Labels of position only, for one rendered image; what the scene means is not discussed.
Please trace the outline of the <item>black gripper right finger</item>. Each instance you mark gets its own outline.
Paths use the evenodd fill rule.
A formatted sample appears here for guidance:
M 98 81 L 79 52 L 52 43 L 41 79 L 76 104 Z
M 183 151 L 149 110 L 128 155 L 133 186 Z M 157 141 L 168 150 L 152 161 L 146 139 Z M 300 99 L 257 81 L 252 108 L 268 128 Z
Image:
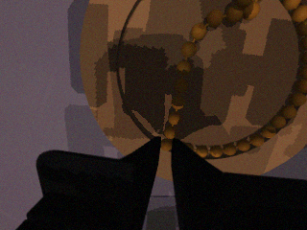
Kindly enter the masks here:
M 224 230 L 236 204 L 307 209 L 307 180 L 222 172 L 174 138 L 172 174 L 179 230 Z

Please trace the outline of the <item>brown round bead board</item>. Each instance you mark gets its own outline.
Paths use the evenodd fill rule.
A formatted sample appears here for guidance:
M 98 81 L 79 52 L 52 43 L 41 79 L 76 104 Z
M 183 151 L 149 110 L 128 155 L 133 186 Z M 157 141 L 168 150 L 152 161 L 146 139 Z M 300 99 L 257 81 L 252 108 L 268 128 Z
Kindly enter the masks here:
M 256 1 L 260 12 L 235 24 L 224 20 L 206 27 L 196 40 L 196 53 L 187 61 L 192 71 L 183 78 L 188 89 L 180 96 L 185 106 L 176 139 L 196 150 L 224 144 L 235 147 L 281 116 L 282 106 L 292 106 L 295 83 L 305 66 L 301 38 L 282 0 Z M 181 52 L 193 41 L 196 23 L 206 24 L 212 10 L 223 15 L 234 0 L 90 0 L 81 33 L 80 63 L 83 90 L 91 111 L 108 141 L 127 156 L 155 136 L 167 138 L 168 116 L 176 111 L 177 65 L 186 59 Z M 249 150 L 236 149 L 215 157 L 203 157 L 219 171 L 267 173 L 282 165 L 307 145 L 306 103 L 294 106 L 297 113 L 275 128 L 275 136 Z M 262 134 L 261 134 L 262 135 Z

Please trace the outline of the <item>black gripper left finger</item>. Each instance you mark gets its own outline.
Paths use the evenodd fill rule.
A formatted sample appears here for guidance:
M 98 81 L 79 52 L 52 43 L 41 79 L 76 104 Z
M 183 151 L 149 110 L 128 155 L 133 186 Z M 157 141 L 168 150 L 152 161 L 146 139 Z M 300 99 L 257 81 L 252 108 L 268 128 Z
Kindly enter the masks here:
M 143 230 L 160 146 L 161 137 L 155 136 L 121 159 L 44 151 L 36 160 L 42 195 L 51 192 L 114 203 L 120 207 L 121 230 Z

